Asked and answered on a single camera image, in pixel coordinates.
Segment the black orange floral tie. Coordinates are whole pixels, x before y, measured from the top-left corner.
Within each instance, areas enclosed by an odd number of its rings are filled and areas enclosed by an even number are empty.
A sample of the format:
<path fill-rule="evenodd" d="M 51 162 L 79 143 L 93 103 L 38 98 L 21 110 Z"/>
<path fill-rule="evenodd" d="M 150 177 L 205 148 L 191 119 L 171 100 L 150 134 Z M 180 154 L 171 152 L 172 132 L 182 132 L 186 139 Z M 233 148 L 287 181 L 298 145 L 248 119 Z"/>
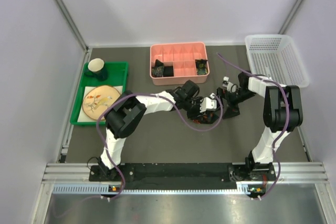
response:
<path fill-rule="evenodd" d="M 197 124 L 213 124 L 218 120 L 218 118 L 218 115 L 216 115 L 213 111 L 205 111 L 192 120 Z"/>

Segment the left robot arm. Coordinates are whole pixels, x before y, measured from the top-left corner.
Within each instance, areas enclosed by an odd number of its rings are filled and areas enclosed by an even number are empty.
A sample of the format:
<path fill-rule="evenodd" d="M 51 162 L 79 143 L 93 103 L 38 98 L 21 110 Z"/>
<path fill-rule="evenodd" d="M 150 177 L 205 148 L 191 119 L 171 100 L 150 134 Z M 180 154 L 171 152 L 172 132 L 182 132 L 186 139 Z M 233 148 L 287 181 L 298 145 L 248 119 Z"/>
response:
<path fill-rule="evenodd" d="M 215 105 L 211 98 L 195 97 L 199 87 L 192 81 L 172 90 L 165 90 L 150 96 L 135 95 L 125 91 L 104 115 L 106 140 L 104 150 L 98 159 L 99 175 L 114 180 L 119 174 L 121 153 L 125 140 L 130 136 L 144 115 L 156 112 L 185 110 L 189 119 L 202 118 L 206 110 Z"/>

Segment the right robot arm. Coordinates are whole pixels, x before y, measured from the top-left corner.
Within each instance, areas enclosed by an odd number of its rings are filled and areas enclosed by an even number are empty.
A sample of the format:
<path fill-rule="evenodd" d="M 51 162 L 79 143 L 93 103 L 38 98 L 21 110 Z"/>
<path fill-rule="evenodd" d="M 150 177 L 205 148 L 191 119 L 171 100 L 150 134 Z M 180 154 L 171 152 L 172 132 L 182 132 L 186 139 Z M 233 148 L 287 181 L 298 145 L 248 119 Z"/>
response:
<path fill-rule="evenodd" d="M 223 78 L 216 94 L 226 103 L 223 119 L 240 114 L 239 104 L 258 95 L 264 100 L 264 131 L 256 147 L 250 151 L 243 165 L 231 164 L 229 176 L 233 181 L 274 179 L 273 161 L 282 141 L 303 122 L 300 88 L 286 86 L 265 76 L 250 72 L 238 75 L 239 84 Z"/>

